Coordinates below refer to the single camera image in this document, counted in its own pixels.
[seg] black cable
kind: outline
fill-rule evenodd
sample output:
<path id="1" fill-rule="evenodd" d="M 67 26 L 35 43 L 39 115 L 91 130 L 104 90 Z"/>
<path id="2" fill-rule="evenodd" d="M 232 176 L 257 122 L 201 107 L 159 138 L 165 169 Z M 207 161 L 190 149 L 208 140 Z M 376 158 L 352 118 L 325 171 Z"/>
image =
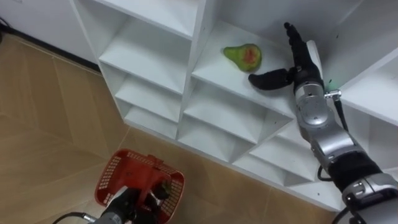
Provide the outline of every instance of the black cable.
<path id="1" fill-rule="evenodd" d="M 319 169 L 318 169 L 318 179 L 321 180 L 321 181 L 326 181 L 326 182 L 332 182 L 332 181 L 333 181 L 333 180 L 332 180 L 331 178 L 329 178 L 329 177 L 322 177 L 321 174 L 322 174 L 322 166 L 319 166 Z"/>
<path id="2" fill-rule="evenodd" d="M 4 25 L 6 25 L 8 28 L 11 28 L 10 24 L 4 20 L 2 17 L 0 17 L 0 22 L 2 22 Z"/>
<path id="3" fill-rule="evenodd" d="M 61 217 L 57 218 L 52 224 L 57 224 L 59 221 L 63 220 L 66 217 L 79 217 L 84 218 L 86 213 L 84 212 L 70 212 L 68 214 L 64 214 Z"/>
<path id="4" fill-rule="evenodd" d="M 1 30 L 1 27 L 0 27 L 0 43 L 2 42 L 2 31 L 4 31 L 4 32 L 10 32 L 11 31 L 11 26 L 10 26 L 10 24 L 7 22 L 7 21 L 5 21 L 2 17 L 0 17 L 0 25 L 1 24 L 4 24 L 4 26 L 6 26 L 6 29 L 5 30 Z"/>
<path id="5" fill-rule="evenodd" d="M 346 118 L 344 117 L 344 112 L 343 112 L 343 104 L 341 103 L 341 100 L 334 100 L 335 108 L 337 110 L 337 114 L 340 118 L 341 124 L 343 125 L 344 130 L 348 132 L 348 126 L 346 122 Z"/>
<path id="6" fill-rule="evenodd" d="M 338 224 L 338 222 L 340 222 L 341 218 L 343 218 L 343 216 L 345 216 L 348 213 L 348 208 L 345 207 L 341 212 L 339 212 L 339 214 L 337 214 L 337 216 L 335 217 L 335 219 L 333 219 L 331 224 Z"/>

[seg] shelf board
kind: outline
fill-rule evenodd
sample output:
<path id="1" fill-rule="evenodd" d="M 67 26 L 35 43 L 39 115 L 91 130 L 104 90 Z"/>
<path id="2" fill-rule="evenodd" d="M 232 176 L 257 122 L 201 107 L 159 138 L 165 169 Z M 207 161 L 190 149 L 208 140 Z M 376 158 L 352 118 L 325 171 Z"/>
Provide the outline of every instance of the shelf board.
<path id="1" fill-rule="evenodd" d="M 384 70 L 365 76 L 344 89 L 344 104 L 398 126 L 398 70 Z"/>
<path id="2" fill-rule="evenodd" d="M 309 142 L 304 140 L 304 138 L 300 134 L 299 125 L 296 121 L 293 121 L 289 124 L 289 126 L 278 133 L 278 137 L 284 138 L 285 140 L 291 141 L 292 143 L 298 144 L 308 150 L 311 149 L 311 145 Z"/>
<path id="3" fill-rule="evenodd" d="M 287 172 L 272 164 L 266 163 L 263 160 L 256 158 L 253 155 L 247 154 L 233 163 L 234 166 L 239 167 L 249 172 L 248 175 L 255 174 L 262 179 L 272 181 L 275 184 L 283 185 Z"/>
<path id="4" fill-rule="evenodd" d="M 182 94 L 190 46 L 189 40 L 139 19 L 129 19 L 99 60 Z"/>
<path id="5" fill-rule="evenodd" d="M 224 47 L 247 43 L 257 44 L 262 51 L 262 63 L 256 72 L 262 74 L 278 68 L 290 68 L 292 56 L 289 49 L 274 45 L 257 35 L 225 22 L 218 21 L 211 33 L 192 75 L 204 82 L 259 103 L 283 115 L 294 118 L 294 102 L 291 86 L 281 90 L 259 91 L 248 81 L 248 74 L 240 71 L 222 53 Z"/>
<path id="6" fill-rule="evenodd" d="M 136 106 L 131 107 L 124 120 L 131 126 L 139 125 L 171 139 L 175 139 L 177 135 L 176 123 Z"/>
<path id="7" fill-rule="evenodd" d="M 304 195 L 309 198 L 312 203 L 327 206 L 335 211 L 343 209 L 341 202 L 341 192 L 336 188 L 333 182 L 311 182 L 289 187 L 290 190 L 297 192 L 298 195 Z"/>
<path id="8" fill-rule="evenodd" d="M 312 151 L 301 147 L 276 136 L 259 145 L 250 154 L 295 175 L 315 180 L 319 163 Z"/>
<path id="9" fill-rule="evenodd" d="M 250 142 L 194 118 L 184 117 L 178 141 L 222 161 L 232 161 L 253 147 Z"/>
<path id="10" fill-rule="evenodd" d="M 198 82 L 184 113 L 256 144 L 266 111 L 251 101 Z"/>
<path id="11" fill-rule="evenodd" d="M 188 40 L 193 37 L 198 0 L 95 1 Z"/>
<path id="12" fill-rule="evenodd" d="M 181 97 L 138 78 L 127 77 L 115 97 L 178 122 Z"/>

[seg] baseboard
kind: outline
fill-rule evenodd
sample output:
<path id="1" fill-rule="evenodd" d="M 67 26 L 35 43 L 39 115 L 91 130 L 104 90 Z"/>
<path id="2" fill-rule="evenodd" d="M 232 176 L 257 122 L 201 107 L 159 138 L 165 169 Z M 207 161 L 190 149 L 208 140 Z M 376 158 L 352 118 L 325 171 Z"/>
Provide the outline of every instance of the baseboard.
<path id="1" fill-rule="evenodd" d="M 66 52 L 66 51 L 64 51 L 62 49 L 59 49 L 58 47 L 52 46 L 52 45 L 50 45 L 50 44 L 48 44 L 46 42 L 43 42 L 43 41 L 41 41 L 39 39 L 36 39 L 36 38 L 34 38 L 32 36 L 29 36 L 29 35 L 21 32 L 19 30 L 7 27 L 7 26 L 5 26 L 5 25 L 0 23 L 0 31 L 6 32 L 8 34 L 16 35 L 16 36 L 18 36 L 18 37 L 20 37 L 20 38 L 22 38 L 22 39 L 24 39 L 26 41 L 32 42 L 35 45 L 38 45 L 38 46 L 40 46 L 40 47 L 42 47 L 42 48 L 44 48 L 46 50 L 49 50 L 49 51 L 51 51 L 51 52 L 53 52 L 55 54 L 58 54 L 58 55 L 60 55 L 62 57 L 65 57 L 65 58 L 67 58 L 67 59 L 69 59 L 69 60 L 71 60 L 73 62 L 76 62 L 76 63 L 84 66 L 84 67 L 87 67 L 87 68 L 90 68 L 90 69 L 92 69 L 94 71 L 100 72 L 100 68 L 99 68 L 99 66 L 97 64 L 95 64 L 95 63 L 93 63 L 91 61 L 88 61 L 86 59 L 83 59 L 83 58 L 81 58 L 79 56 L 76 56 L 74 54 L 71 54 L 69 52 Z"/>

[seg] white shelving unit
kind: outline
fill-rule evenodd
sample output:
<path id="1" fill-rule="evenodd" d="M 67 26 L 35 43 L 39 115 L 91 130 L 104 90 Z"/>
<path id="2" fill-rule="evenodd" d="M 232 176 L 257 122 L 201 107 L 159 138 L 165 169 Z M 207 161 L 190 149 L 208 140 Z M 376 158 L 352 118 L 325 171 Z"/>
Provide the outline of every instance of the white shelving unit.
<path id="1" fill-rule="evenodd" d="M 293 65 L 283 22 L 317 42 L 328 88 L 343 90 L 351 134 L 398 178 L 398 2 L 70 0 L 126 124 L 329 210 L 292 87 L 258 91 L 222 54 L 254 43 L 256 73 Z"/>

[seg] white wall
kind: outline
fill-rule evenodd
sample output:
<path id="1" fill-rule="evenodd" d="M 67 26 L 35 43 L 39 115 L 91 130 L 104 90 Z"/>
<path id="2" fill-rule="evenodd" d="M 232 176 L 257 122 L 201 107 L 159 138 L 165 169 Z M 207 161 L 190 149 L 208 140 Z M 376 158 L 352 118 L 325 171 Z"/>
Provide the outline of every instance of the white wall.
<path id="1" fill-rule="evenodd" d="M 0 0 L 0 16 L 25 34 L 95 63 L 67 0 Z"/>

